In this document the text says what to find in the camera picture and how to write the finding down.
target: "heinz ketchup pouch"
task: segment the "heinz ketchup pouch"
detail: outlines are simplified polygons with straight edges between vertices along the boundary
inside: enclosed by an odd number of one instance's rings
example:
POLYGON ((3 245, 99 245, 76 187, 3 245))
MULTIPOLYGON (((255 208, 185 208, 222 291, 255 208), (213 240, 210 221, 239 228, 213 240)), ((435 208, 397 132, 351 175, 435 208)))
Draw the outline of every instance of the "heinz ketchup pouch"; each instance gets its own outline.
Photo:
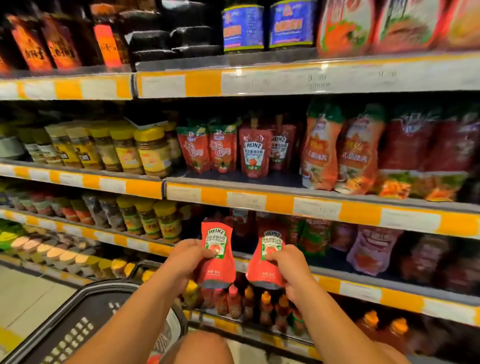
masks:
POLYGON ((202 288, 226 288, 235 280, 232 230, 221 222, 202 222, 202 247, 216 252, 200 268, 198 284, 202 288))
POLYGON ((276 236, 263 236, 258 239, 258 245, 247 267, 246 277, 254 286, 267 290, 278 290, 285 286, 278 267, 265 259, 268 253, 282 250, 285 243, 276 236))

